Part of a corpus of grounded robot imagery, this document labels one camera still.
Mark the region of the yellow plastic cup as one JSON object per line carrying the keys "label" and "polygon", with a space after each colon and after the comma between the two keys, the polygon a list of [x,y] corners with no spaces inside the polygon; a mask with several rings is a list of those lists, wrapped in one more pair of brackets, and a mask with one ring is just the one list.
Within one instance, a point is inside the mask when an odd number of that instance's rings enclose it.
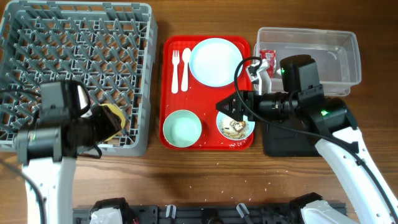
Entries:
{"label": "yellow plastic cup", "polygon": [[104,104],[101,104],[101,106],[109,108],[110,111],[119,118],[119,124],[121,126],[121,129],[117,133],[113,134],[111,137],[108,137],[107,139],[104,140],[105,142],[107,142],[107,141],[111,140],[113,137],[115,137],[121,133],[121,131],[125,127],[126,119],[123,115],[122,110],[117,105],[111,104],[111,103],[104,103]]}

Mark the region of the food scraps and rice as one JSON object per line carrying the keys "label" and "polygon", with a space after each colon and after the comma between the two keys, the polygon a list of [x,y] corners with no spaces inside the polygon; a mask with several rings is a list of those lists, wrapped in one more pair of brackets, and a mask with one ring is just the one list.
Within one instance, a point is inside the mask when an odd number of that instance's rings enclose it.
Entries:
{"label": "food scraps and rice", "polygon": [[245,121],[222,120],[220,130],[222,135],[229,139],[241,139],[246,135],[246,126]]}

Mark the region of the blue bowl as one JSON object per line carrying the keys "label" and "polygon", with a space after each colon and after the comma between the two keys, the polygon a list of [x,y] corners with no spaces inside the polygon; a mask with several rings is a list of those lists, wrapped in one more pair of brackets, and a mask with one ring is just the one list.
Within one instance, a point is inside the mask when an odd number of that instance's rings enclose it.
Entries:
{"label": "blue bowl", "polygon": [[247,116],[243,116],[243,121],[236,121],[222,112],[216,116],[216,126],[218,131],[227,139],[240,141],[248,138],[254,131],[255,122],[248,121]]}

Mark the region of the red ketchup sachet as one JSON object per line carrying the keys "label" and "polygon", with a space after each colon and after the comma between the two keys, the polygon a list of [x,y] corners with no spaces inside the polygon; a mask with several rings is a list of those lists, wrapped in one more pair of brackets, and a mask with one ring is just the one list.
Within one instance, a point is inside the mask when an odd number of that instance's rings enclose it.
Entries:
{"label": "red ketchup sachet", "polygon": [[259,51],[261,58],[266,59],[269,64],[269,68],[267,69],[267,73],[270,78],[274,77],[274,73],[276,71],[276,51],[270,49],[263,49]]}

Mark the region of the white plastic spoon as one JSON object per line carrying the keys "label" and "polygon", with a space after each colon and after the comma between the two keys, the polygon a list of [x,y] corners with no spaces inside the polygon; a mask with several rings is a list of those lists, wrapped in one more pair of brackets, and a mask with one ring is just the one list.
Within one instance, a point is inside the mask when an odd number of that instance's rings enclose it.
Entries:
{"label": "white plastic spoon", "polygon": [[188,68],[189,68],[191,53],[192,51],[189,48],[185,48],[182,53],[182,60],[184,62],[184,66],[183,66],[181,90],[184,92],[188,90]]}

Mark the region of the white plastic fork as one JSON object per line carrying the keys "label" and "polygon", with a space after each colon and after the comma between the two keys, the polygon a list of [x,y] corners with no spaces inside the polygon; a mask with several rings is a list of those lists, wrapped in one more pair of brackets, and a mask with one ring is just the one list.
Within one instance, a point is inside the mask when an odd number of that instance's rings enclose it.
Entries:
{"label": "white plastic fork", "polygon": [[172,87],[171,91],[173,94],[178,93],[178,65],[180,63],[180,54],[178,50],[174,50],[172,53],[172,65],[173,65],[173,73],[172,73]]}

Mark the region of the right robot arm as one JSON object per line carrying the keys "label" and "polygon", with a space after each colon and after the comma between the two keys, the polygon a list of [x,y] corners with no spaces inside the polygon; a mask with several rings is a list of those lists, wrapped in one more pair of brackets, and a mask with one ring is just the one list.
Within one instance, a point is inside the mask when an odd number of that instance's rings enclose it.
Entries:
{"label": "right robot arm", "polygon": [[297,133],[326,160],[361,223],[397,223],[397,198],[371,158],[354,115],[340,98],[325,97],[310,55],[280,61],[283,92],[240,90],[216,109]]}

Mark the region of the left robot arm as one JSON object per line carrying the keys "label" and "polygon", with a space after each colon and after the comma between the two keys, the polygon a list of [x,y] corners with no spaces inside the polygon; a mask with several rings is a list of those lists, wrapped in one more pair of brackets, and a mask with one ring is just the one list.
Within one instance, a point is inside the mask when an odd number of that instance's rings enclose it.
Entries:
{"label": "left robot arm", "polygon": [[41,107],[14,139],[25,180],[29,223],[72,223],[72,187],[80,148],[97,148],[122,130],[122,119],[108,106],[90,101],[81,82],[40,85]]}

